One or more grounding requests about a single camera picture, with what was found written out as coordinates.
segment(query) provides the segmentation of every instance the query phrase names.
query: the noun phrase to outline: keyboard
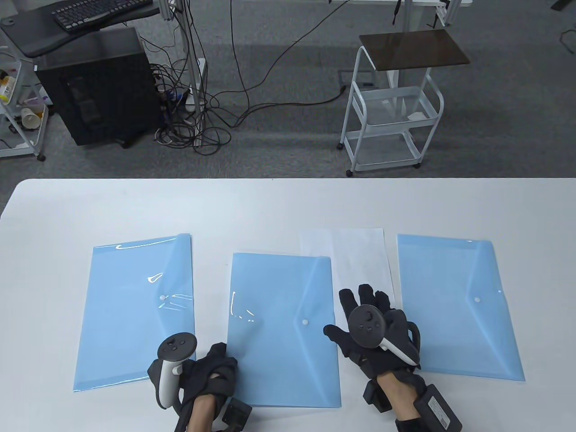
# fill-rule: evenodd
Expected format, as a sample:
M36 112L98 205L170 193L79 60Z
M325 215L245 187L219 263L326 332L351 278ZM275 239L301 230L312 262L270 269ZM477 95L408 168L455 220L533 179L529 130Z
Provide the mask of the keyboard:
M122 15L130 10L151 5L153 0L80 0L52 12L56 22L67 32L77 32Z

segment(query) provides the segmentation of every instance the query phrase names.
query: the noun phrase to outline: white metal cart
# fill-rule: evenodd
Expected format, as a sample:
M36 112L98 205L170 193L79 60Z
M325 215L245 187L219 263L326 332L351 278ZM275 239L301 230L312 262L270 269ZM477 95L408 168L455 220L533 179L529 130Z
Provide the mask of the white metal cart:
M26 72L18 51L11 46L7 37L0 32L0 59L11 57L13 61L0 61L0 69L15 78L14 88L6 101L0 100L0 158L34 154L43 162L46 156L41 153L46 123L48 122L48 107L43 103L39 92L40 84L34 73ZM36 104L22 104L22 100L36 97ZM23 108L30 108L40 117L40 127L26 130L16 120Z
M360 40L362 46L356 54L338 144L338 149L345 147L350 157L351 166L346 176L352 177L355 171L406 165L419 168L444 112L444 97L430 71L432 67L464 65L470 61L444 29L362 35ZM386 71L390 88L360 90L356 77L362 54L374 71ZM420 68L425 68L426 72L419 86L397 85L395 75L388 73L399 70L403 75L405 69ZM428 86L432 90L428 93L435 94L438 100L436 106L425 92ZM348 131L352 108L360 120L360 129ZM419 127L430 127L421 150L416 147L410 132ZM390 139L393 135L400 140ZM375 158L366 157L361 153L366 146L381 149L380 154Z
M413 165L419 168L444 112L444 97L430 77L431 68L429 67L426 70L420 87L396 87L360 91L356 83L356 75L358 74L362 53L366 55L374 70L377 70L372 58L370 58L364 46L361 46L356 54L350 96L348 97L348 105L344 116L344 126L342 127L340 144L338 144L339 149L343 148L343 146L346 147L352 162L352 166L346 171L346 176L352 177L354 171L392 168L395 166ZM426 84L430 84L434 93L438 96L438 110L434 108L424 93ZM352 107L360 119L361 129L347 132L346 128ZM424 148L419 151L414 144L410 129L424 126L432 126L432 129L428 134ZM384 159L365 164L359 163L358 154L363 140L378 140L378 137L387 135L400 135L406 142L406 153L401 155L400 158L398 158L397 154L394 154L389 160Z

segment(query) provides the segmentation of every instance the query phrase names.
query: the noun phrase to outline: paper cup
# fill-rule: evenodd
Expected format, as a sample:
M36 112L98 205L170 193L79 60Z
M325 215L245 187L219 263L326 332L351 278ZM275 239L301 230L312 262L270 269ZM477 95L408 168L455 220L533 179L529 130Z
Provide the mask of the paper cup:
M42 120L34 114L30 108L24 108L21 112L22 126L26 129L38 129Z

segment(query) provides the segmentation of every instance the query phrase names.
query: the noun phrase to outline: computer tower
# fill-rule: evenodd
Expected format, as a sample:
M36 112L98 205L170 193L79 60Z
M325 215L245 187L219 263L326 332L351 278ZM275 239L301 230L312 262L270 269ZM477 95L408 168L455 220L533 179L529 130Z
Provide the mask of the computer tower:
M35 60L77 145L129 143L161 124L160 99L135 28L100 30Z

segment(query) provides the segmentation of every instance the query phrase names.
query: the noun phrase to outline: white table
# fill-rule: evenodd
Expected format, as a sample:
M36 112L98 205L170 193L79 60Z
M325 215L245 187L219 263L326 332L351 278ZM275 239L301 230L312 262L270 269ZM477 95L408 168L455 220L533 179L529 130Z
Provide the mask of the white table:
M572 430L575 220L574 179L27 180L0 218L0 429L173 430L148 381L72 393L93 246L192 233L204 355L226 339L234 251L298 253L301 229L383 227L397 295L398 233L494 243L526 383L426 374L465 431ZM255 409L247 430L395 430L342 356L340 378L341 409Z

